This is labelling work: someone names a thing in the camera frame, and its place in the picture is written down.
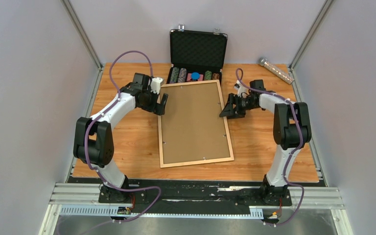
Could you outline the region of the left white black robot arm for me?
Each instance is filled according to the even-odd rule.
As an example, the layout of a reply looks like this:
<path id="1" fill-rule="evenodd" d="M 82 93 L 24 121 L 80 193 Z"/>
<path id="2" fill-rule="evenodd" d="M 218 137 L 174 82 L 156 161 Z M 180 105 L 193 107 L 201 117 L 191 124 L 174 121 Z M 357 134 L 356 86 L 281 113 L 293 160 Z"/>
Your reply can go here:
<path id="1" fill-rule="evenodd" d="M 95 171 L 118 202 L 125 202 L 132 190 L 128 177 L 113 160 L 113 130 L 131 111 L 140 108 L 158 116 L 164 115 L 168 95 L 160 95 L 164 80 L 135 73 L 133 81 L 117 90 L 113 100 L 91 117 L 76 122 L 73 155 Z"/>

